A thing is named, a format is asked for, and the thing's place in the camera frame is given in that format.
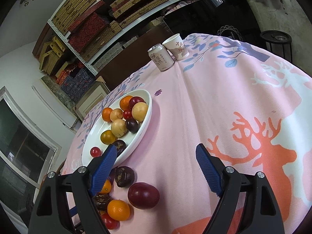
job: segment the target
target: black panel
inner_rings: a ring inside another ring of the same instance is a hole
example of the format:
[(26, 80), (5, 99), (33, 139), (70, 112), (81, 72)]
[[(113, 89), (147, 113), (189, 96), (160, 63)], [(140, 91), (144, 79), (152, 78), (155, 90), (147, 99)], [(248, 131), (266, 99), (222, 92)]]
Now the black panel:
[[(233, 26), (244, 42), (266, 49), (247, 0), (198, 0), (169, 13), (163, 20), (182, 39), (191, 33), (218, 35), (223, 26)], [(221, 35), (239, 40), (233, 30), (225, 30)]]

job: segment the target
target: table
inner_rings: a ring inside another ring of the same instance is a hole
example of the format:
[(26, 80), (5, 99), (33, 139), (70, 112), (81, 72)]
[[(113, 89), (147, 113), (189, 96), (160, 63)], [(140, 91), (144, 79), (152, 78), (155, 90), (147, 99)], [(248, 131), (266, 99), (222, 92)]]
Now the table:
[[(312, 204), (311, 78), (268, 51), (226, 37), (191, 34), (185, 45), (186, 59), (165, 72), (149, 62), (90, 111), (63, 174), (82, 165), (84, 142), (102, 109), (129, 91), (146, 89), (152, 118), (122, 165), (136, 171), (137, 182), (154, 185), (160, 201), (150, 210), (135, 208), (130, 220), (110, 232), (201, 234), (219, 200), (195, 158), (203, 143), (240, 173), (265, 173), (291, 234)], [(127, 189), (116, 184), (110, 194), (128, 201)], [(243, 202), (229, 233), (235, 232)]]

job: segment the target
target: blue gripper pad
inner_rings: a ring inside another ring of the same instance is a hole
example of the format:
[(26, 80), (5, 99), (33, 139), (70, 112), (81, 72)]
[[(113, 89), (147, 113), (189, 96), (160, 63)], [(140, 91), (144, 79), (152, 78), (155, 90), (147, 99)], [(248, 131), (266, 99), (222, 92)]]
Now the blue gripper pad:
[(108, 178), (110, 171), (113, 168), (113, 165), (117, 158), (117, 148), (110, 144), (107, 149), (103, 153), (103, 160), (100, 163), (99, 167), (96, 169), (96, 171), (93, 173), (91, 178), (91, 188), (90, 193), (92, 196), (95, 196), (97, 193), (99, 193), (103, 185)]
[(225, 168), (224, 164), (219, 158), (211, 156), (203, 144), (196, 147), (196, 159), (211, 191), (221, 197), (223, 194), (222, 171)]

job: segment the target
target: paper cup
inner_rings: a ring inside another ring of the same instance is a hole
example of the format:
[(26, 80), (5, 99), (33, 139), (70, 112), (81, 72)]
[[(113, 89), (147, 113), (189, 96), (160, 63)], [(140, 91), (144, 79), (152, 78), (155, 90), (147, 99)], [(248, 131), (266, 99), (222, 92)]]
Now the paper cup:
[(188, 50), (185, 48), (179, 33), (171, 36), (169, 39), (166, 39), (163, 42), (163, 45), (174, 55), (178, 61), (183, 60), (189, 55)]

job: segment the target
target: red box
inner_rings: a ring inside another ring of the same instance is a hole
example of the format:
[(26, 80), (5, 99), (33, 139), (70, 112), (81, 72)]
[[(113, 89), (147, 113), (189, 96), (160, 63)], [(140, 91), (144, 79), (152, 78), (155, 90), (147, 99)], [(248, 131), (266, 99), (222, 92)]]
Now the red box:
[(102, 5), (104, 5), (104, 1), (101, 0), (99, 2), (97, 2), (96, 4), (94, 4), (92, 7), (88, 8), (84, 13), (82, 13), (69, 27), (69, 31), (71, 33), (74, 33), (79, 26), (86, 20), (86, 18), (88, 16), (90, 16), (93, 12), (95, 12), (99, 7), (101, 7)]
[(104, 18), (93, 12), (81, 27), (70, 36), (68, 43), (80, 53), (107, 25), (108, 22)]

